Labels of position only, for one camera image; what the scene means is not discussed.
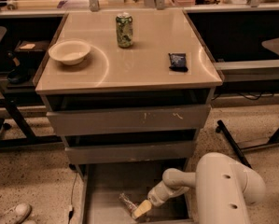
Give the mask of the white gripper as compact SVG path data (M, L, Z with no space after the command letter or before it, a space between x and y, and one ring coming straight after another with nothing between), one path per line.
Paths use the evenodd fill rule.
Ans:
M158 184L147 195L147 200L142 201L132 212L132 218L138 219L151 210L154 206L161 206L171 198L173 190L165 184Z

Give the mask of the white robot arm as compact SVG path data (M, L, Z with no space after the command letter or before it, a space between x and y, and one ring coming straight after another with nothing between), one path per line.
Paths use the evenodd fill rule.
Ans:
M265 182L256 171L212 152L201 157L193 173L165 170L161 182L132 212L132 218L141 217L190 188L196 191L199 224L251 224L247 207L262 202L266 193Z

